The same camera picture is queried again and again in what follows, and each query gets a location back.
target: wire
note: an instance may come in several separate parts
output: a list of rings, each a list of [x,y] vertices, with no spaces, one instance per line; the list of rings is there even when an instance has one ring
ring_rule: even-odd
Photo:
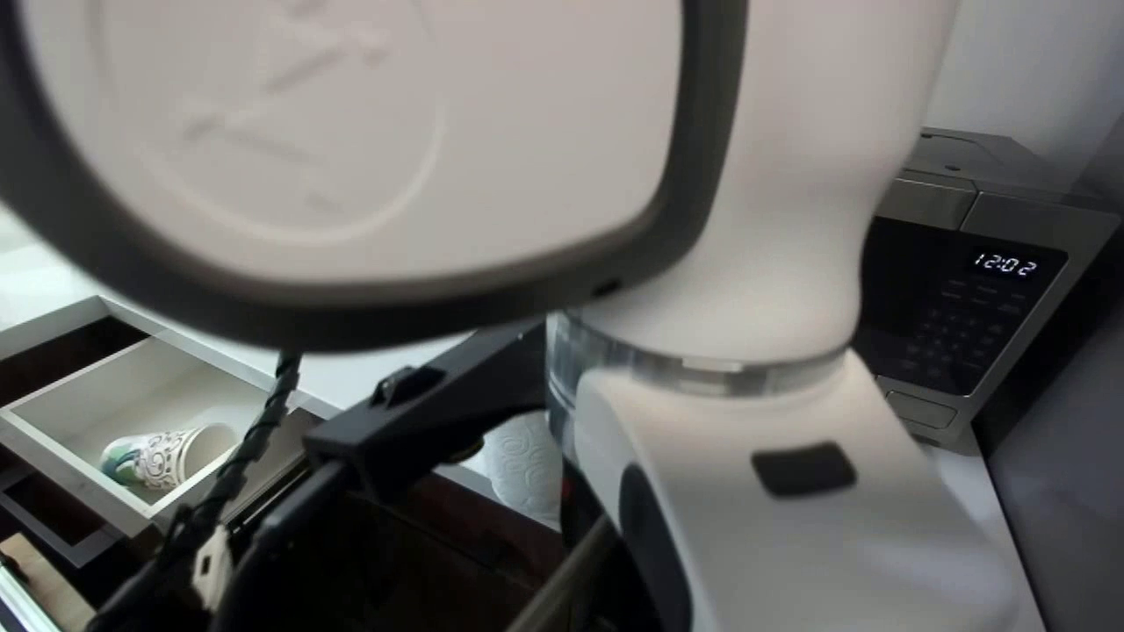
[[[103,605],[87,632],[122,627],[130,618],[153,611],[160,597],[164,597],[175,585],[188,585],[188,570],[195,554],[216,534],[222,510],[232,497],[239,497],[239,493],[245,488],[249,464],[257,464],[268,452],[275,430],[285,420],[287,397],[300,385],[300,366],[300,350],[281,350],[275,370],[275,392],[243,435],[239,451],[217,466],[208,497],[201,506],[179,506],[155,558]]]

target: white drawer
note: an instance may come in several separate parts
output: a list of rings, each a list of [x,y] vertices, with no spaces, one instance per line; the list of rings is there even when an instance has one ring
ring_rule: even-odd
[[[144,526],[168,526],[179,501],[198,501],[216,482],[222,461],[164,494],[138,494],[100,471],[105,442],[138,432],[229,425],[243,435],[268,391],[249,385],[195,354],[162,339],[141,339],[100,366],[87,366],[40,392],[0,411],[0,442],[53,478],[105,523],[138,537]],[[312,419],[287,419],[268,458],[249,471],[239,501],[243,510],[301,458],[301,432]]]

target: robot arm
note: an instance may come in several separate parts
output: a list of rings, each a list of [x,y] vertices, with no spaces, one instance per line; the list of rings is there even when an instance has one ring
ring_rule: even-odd
[[[0,193],[115,290],[243,339],[600,299],[574,325],[633,366],[583,358],[574,461],[671,627],[998,627],[986,537],[842,350],[952,13],[5,5]]]

